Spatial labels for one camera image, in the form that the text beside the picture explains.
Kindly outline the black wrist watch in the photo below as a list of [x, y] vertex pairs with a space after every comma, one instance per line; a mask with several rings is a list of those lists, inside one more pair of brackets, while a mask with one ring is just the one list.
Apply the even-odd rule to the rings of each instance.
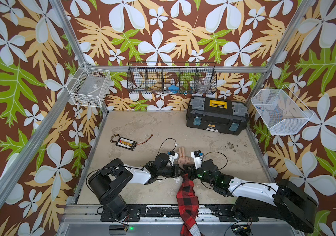
[[180, 170], [181, 170], [181, 175], [188, 175], [188, 176], [192, 175], [191, 166], [180, 167]]

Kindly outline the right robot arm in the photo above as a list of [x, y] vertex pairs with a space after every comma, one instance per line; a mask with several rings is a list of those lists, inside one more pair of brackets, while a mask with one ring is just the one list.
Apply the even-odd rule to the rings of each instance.
[[266, 217], [283, 220], [304, 233], [314, 232], [317, 202], [289, 180], [259, 183], [221, 173], [212, 160], [201, 166], [184, 165], [190, 178], [208, 183], [224, 197], [235, 197], [231, 212], [236, 218]]

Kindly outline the red plaid sleeve forearm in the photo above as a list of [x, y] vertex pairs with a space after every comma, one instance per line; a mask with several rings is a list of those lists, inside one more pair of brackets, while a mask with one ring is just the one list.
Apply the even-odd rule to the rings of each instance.
[[176, 199], [178, 210], [183, 220], [181, 236], [202, 236], [196, 218], [199, 210], [198, 197], [194, 191], [194, 181], [188, 175], [183, 175], [183, 182], [179, 188]]

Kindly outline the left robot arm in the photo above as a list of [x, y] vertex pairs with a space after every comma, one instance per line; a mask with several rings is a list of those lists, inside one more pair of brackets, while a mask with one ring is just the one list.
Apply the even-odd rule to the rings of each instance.
[[104, 213], [109, 213], [111, 220], [120, 222], [129, 218], [132, 211], [120, 192], [130, 183], [149, 185], [157, 180], [180, 176], [180, 167], [174, 163], [177, 159], [178, 153], [170, 151], [158, 154], [154, 161], [142, 167], [133, 167], [116, 158], [91, 172], [85, 182], [103, 206]]

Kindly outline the black battery charger box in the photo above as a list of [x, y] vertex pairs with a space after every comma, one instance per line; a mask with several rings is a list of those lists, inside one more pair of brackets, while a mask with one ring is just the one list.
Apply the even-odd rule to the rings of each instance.
[[127, 150], [134, 151], [138, 143], [136, 141], [120, 137], [115, 145], [121, 148], [125, 148]]

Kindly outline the black toolbox yellow label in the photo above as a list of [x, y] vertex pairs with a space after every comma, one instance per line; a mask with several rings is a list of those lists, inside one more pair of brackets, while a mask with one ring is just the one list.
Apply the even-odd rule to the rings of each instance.
[[218, 133], [239, 135], [248, 123], [243, 103], [194, 96], [190, 99], [186, 126]]

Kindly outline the white mesh basket right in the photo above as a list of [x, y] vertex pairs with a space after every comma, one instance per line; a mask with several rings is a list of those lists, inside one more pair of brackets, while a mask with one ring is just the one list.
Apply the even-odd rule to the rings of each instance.
[[262, 89], [251, 103], [271, 135], [295, 135], [314, 116], [314, 112], [288, 86]]

